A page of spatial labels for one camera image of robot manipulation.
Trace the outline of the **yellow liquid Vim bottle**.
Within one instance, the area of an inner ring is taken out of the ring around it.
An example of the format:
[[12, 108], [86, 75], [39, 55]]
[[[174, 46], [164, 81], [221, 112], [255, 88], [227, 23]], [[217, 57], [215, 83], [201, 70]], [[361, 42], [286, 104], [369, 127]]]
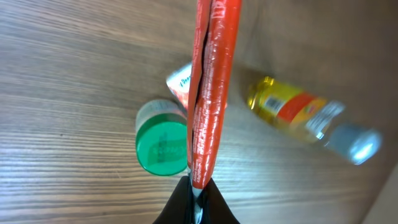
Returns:
[[276, 130], [333, 151], [355, 165], [366, 162], [382, 145], [381, 133], [352, 123], [343, 103], [269, 76], [248, 88], [247, 104]]

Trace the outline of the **red-lidded white cup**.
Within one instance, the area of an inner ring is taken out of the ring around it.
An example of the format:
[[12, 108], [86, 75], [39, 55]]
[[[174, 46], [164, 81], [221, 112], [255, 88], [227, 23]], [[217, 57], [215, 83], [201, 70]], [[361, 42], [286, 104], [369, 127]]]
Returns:
[[187, 168], [187, 121], [178, 104], [152, 100], [136, 116], [136, 156], [141, 167], [158, 176]]

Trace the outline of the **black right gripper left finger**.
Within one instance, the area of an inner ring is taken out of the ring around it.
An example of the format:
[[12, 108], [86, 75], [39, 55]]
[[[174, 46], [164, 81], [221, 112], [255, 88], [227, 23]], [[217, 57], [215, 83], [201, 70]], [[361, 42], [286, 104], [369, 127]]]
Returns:
[[172, 192], [154, 224], [191, 224], [192, 186], [189, 176], [183, 176]]

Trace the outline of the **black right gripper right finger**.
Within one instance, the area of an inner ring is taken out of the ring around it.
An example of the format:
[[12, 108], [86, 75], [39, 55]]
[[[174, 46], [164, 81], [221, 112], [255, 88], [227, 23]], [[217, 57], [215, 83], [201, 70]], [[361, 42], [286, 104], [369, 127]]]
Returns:
[[200, 224], [239, 224], [213, 179], [201, 192], [198, 205], [203, 210]]

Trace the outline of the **red stick sachet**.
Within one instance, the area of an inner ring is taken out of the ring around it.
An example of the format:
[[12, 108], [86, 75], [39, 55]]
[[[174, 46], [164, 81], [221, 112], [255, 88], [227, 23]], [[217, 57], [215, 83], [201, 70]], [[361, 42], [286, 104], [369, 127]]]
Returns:
[[188, 95], [187, 149], [196, 191], [210, 181], [220, 145], [241, 0], [199, 0]]

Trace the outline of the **red tissue packet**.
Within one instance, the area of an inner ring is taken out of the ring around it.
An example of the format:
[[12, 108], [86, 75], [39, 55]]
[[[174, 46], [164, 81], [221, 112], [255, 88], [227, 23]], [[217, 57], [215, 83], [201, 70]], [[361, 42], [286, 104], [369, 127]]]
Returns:
[[192, 64], [188, 63], [172, 72], [166, 79], [166, 84], [180, 104], [187, 110], [190, 89]]

